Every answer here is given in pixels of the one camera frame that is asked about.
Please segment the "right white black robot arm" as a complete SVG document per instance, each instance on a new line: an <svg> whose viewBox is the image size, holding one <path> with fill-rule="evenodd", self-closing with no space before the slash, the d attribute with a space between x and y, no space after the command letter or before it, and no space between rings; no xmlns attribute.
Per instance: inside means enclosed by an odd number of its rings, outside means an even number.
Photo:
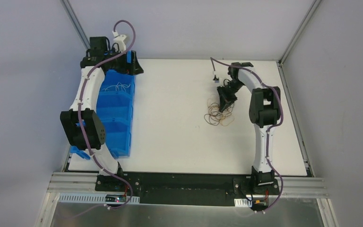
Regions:
<svg viewBox="0 0 363 227"><path fill-rule="evenodd" d="M255 130L255 158L251 167L249 186L256 194L263 193L272 186L276 171L272 165L273 134L283 122L281 90L277 86L266 85L253 70L250 62L233 62L228 66L231 80L217 87L219 111L223 112L237 100L236 93L246 87L251 93L249 119Z"/></svg>

